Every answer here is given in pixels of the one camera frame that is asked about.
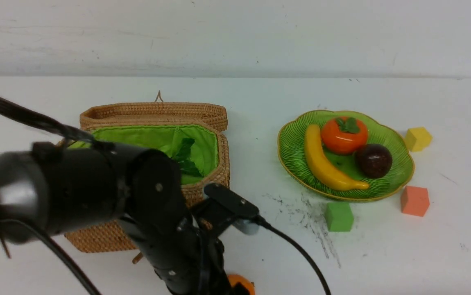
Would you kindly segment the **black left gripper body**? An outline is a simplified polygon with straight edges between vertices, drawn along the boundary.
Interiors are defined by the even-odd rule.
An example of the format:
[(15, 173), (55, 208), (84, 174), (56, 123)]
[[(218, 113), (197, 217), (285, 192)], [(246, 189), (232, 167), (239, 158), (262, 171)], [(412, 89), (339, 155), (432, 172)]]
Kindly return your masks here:
[(119, 225), (173, 295), (232, 295), (224, 270), (224, 245), (192, 217), (161, 232), (153, 223), (125, 216)]

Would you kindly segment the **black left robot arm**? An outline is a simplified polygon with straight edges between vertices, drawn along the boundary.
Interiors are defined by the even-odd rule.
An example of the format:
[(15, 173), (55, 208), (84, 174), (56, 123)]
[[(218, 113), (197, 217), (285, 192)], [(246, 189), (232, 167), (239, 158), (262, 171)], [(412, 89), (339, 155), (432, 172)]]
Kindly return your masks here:
[(173, 295), (233, 295), (221, 249), (195, 226), (178, 164), (163, 152), (34, 143), (0, 155), (0, 242), (39, 240), (90, 295), (100, 292), (52, 237), (118, 220)]

